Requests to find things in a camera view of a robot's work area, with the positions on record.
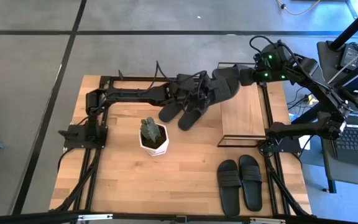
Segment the yellow cable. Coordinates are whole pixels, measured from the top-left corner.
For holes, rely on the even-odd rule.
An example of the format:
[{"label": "yellow cable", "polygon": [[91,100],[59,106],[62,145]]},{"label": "yellow cable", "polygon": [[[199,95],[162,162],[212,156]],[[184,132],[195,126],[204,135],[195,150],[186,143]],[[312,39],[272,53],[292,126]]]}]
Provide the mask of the yellow cable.
[{"label": "yellow cable", "polygon": [[[305,10],[305,11],[303,11],[303,12],[300,12],[300,13],[293,13],[293,12],[289,11],[286,6],[284,6],[284,9],[285,9],[289,14],[294,15],[294,16],[297,16],[297,15],[303,14],[303,13],[309,11],[310,9],[314,8],[320,1],[321,1],[321,0],[317,0],[316,3],[314,3],[310,8],[308,8],[307,10]],[[284,3],[281,2],[281,0],[277,0],[277,2],[280,3],[281,5],[284,5]]]}]

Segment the black floor stripe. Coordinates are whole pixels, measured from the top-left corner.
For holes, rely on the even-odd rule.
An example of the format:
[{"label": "black floor stripe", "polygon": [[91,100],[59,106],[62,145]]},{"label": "black floor stripe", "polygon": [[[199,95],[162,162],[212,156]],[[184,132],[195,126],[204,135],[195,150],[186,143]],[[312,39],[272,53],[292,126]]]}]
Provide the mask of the black floor stripe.
[{"label": "black floor stripe", "polygon": [[325,36],[342,31],[246,31],[246,30],[79,30],[77,35],[308,35]]},{"label": "black floor stripe", "polygon": [[72,30],[0,30],[0,35],[71,35]]},{"label": "black floor stripe", "polygon": [[[0,35],[72,35],[72,30],[0,30]],[[76,35],[282,35],[338,36],[342,31],[262,30],[78,30]]]},{"label": "black floor stripe", "polygon": [[65,50],[65,53],[62,58],[61,67],[57,74],[55,84],[52,88],[46,109],[44,111],[44,115],[42,116],[42,120],[41,120],[39,129],[38,129],[38,133],[36,135],[36,138],[34,139],[34,143],[33,143],[32,149],[30,151],[31,156],[28,161],[28,165],[25,170],[25,174],[24,174],[23,178],[21,179],[22,181],[20,184],[20,190],[19,190],[19,193],[17,194],[17,199],[14,204],[14,208],[13,208],[13,212],[12,212],[13,215],[19,215],[22,212],[25,198],[27,196],[27,193],[29,191],[29,187],[31,184],[32,176],[34,174],[35,167],[37,166],[38,158],[41,153],[42,144],[44,143],[45,135],[47,133],[50,118],[52,117],[53,108],[55,107],[55,102],[56,102],[56,99],[57,99],[57,96],[58,96],[58,93],[60,90],[60,86],[62,84],[62,80],[63,80],[65,70],[67,67],[68,59],[70,58],[71,50],[73,48],[73,44],[74,44],[74,40],[75,40],[75,36],[76,36],[75,31],[78,30],[78,26],[80,25],[85,5],[86,5],[86,0],[82,0],[81,4],[80,4],[80,8],[78,10],[77,17],[74,22],[71,36],[68,39],[66,50]]}]

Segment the small cactus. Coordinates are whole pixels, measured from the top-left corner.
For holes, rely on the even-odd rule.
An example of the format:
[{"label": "small cactus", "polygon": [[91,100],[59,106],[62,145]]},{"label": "small cactus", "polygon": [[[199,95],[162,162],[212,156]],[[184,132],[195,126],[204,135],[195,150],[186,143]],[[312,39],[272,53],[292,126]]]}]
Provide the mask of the small cactus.
[{"label": "small cactus", "polygon": [[143,137],[153,142],[156,142],[159,137],[161,137],[160,130],[158,126],[155,124],[153,118],[146,118],[140,121],[142,126],[140,127],[140,132]]}]

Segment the white geometric pot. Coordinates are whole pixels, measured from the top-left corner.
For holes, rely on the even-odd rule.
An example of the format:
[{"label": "white geometric pot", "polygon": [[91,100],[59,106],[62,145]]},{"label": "white geometric pot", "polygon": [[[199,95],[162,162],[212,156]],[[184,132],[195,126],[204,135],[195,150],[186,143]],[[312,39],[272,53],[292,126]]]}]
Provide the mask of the white geometric pot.
[{"label": "white geometric pot", "polygon": [[165,136],[167,137],[167,140],[165,140],[164,143],[161,144],[160,147],[158,147],[157,149],[152,149],[152,148],[149,148],[147,146],[144,146],[143,143],[142,143],[142,133],[140,132],[139,130],[139,142],[140,142],[140,146],[144,149],[146,149],[146,151],[151,155],[151,156],[158,156],[158,155],[162,155],[162,154],[165,154],[167,152],[167,149],[168,149],[168,144],[169,144],[169,138],[168,138],[168,133],[167,133],[167,127],[165,125],[162,125],[162,124],[157,124],[156,125],[158,126],[161,126],[164,128],[165,130]]}]

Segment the wooden tabletop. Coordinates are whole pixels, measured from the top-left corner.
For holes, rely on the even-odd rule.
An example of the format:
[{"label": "wooden tabletop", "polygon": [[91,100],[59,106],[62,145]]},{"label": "wooden tabletop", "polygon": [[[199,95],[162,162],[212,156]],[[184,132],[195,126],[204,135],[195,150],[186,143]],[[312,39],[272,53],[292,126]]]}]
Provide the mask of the wooden tabletop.
[{"label": "wooden tabletop", "polygon": [[[85,94],[99,85],[100,76],[86,75],[76,102],[73,123],[86,116]],[[149,82],[114,82],[118,88],[147,88]],[[281,83],[269,83],[268,93],[273,119],[289,123]],[[94,212],[154,213],[187,215],[223,215],[216,180],[218,165],[226,159],[236,162],[241,155],[253,156],[262,173],[262,210],[246,209],[240,189],[240,215],[270,216],[264,158],[256,148],[216,147],[223,136],[221,104],[210,106],[205,115],[189,130],[177,126],[180,114],[167,126],[170,140],[167,153],[150,156],[139,146],[140,120],[149,116],[156,123],[161,107],[147,103],[115,103],[109,109],[106,147],[102,150],[91,210]],[[80,175],[84,149],[74,149],[62,160],[50,208],[59,206],[75,187]],[[298,160],[281,154],[285,183],[297,202],[310,213],[305,182]],[[87,185],[80,208],[85,206]],[[276,188],[279,211],[281,197]]]}]

